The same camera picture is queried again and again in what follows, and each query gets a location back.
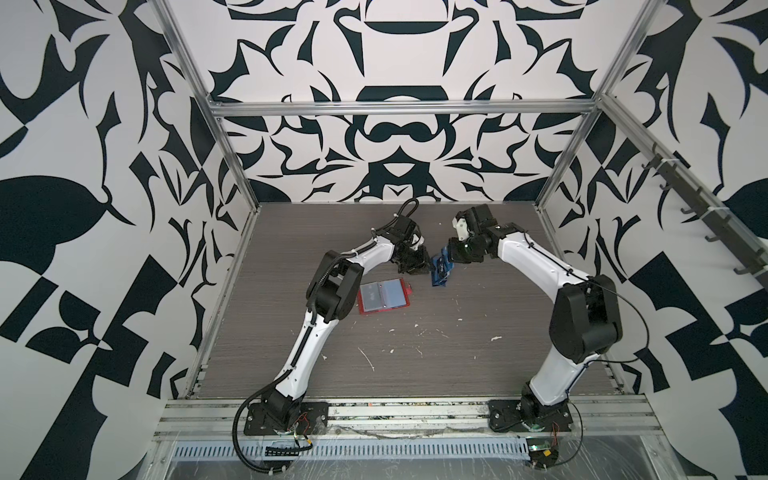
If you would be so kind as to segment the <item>blue card box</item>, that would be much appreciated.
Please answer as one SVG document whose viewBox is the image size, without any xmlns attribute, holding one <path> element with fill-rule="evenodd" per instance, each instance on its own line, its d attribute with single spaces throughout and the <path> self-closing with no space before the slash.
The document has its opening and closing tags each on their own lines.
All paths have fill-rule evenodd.
<svg viewBox="0 0 768 480">
<path fill-rule="evenodd" d="M 439 253 L 431 257 L 431 284 L 433 287 L 445 287 L 454 263 L 449 254 L 448 247 L 443 247 Z"/>
</svg>

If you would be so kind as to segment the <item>red leather card holder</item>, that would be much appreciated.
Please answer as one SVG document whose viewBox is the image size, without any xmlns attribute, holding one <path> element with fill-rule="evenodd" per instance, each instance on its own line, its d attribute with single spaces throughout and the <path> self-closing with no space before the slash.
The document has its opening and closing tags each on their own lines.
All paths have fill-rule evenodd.
<svg viewBox="0 0 768 480">
<path fill-rule="evenodd" d="M 403 278 L 362 284 L 357 294 L 361 315 L 386 312 L 410 305 L 412 288 Z"/>
</svg>

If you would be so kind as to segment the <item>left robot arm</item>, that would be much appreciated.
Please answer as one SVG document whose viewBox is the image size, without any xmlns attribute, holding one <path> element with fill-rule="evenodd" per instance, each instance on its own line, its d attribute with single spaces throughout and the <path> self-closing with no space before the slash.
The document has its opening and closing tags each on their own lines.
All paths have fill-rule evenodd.
<svg viewBox="0 0 768 480">
<path fill-rule="evenodd" d="M 364 275 L 386 263 L 407 275 L 429 271 L 424 236 L 411 218 L 397 216 L 375 229 L 364 244 L 325 254 L 307 289 L 299 336 L 280 374 L 259 395 L 269 414 L 284 422 L 298 415 L 322 349 L 355 305 Z"/>
</svg>

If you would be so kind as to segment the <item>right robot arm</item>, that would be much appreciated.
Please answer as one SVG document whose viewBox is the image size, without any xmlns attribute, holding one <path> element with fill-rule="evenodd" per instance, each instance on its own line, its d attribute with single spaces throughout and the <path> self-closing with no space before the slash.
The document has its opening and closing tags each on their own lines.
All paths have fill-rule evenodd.
<svg viewBox="0 0 768 480">
<path fill-rule="evenodd" d="M 551 348 L 525 385 L 520 410 L 533 418 L 564 406 L 588 367 L 623 337 L 614 282 L 561 262 L 521 226 L 499 223 L 487 205 L 458 212 L 452 225 L 456 235 L 447 245 L 451 262 L 499 259 L 524 274 L 553 302 L 548 327 Z"/>
</svg>

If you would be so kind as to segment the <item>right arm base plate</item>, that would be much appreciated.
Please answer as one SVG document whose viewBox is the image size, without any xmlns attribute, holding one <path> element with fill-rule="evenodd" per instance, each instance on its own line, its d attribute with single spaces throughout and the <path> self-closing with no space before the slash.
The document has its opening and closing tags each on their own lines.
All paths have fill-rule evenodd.
<svg viewBox="0 0 768 480">
<path fill-rule="evenodd" d="M 495 433 L 569 432 L 573 417 L 566 400 L 555 405 L 541 405 L 533 396 L 520 399 L 494 399 L 487 402 L 488 425 Z"/>
</svg>

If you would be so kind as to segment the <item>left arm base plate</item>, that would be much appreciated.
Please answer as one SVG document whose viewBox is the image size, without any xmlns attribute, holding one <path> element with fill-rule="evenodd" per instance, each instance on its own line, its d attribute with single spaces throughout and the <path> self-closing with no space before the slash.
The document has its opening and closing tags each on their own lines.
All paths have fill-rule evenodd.
<svg viewBox="0 0 768 480">
<path fill-rule="evenodd" d="M 246 436 L 266 436 L 295 431 L 299 435 L 322 432 L 327 426 L 330 404 L 327 402 L 301 402 L 286 408 L 252 403 L 248 406 Z"/>
</svg>

